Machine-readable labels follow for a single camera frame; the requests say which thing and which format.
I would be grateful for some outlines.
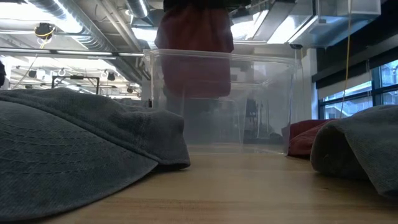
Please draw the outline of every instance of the cap brim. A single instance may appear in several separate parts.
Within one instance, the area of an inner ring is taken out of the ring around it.
[[[0,108],[0,221],[81,207],[158,165],[50,113],[5,101]]]

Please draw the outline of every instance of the clear plastic container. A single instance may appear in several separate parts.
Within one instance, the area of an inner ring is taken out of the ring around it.
[[[152,106],[184,117],[190,152],[287,153],[295,60],[152,50],[144,61]]]

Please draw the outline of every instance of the red cloth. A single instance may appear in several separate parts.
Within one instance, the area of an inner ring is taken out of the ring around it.
[[[315,136],[328,120],[308,120],[290,125],[289,156],[309,156]]]
[[[155,40],[160,49],[230,53],[234,49],[226,9],[175,7],[166,12]],[[229,59],[163,55],[165,86],[179,97],[217,98],[231,91]]]

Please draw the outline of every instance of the table surface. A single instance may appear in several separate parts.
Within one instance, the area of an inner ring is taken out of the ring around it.
[[[37,223],[398,223],[398,202],[369,182],[324,177],[266,154],[192,154],[91,205]]]

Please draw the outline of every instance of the gray cap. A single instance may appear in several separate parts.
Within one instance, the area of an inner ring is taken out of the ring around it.
[[[190,165],[183,119],[69,89],[0,91],[0,221],[89,204]]]

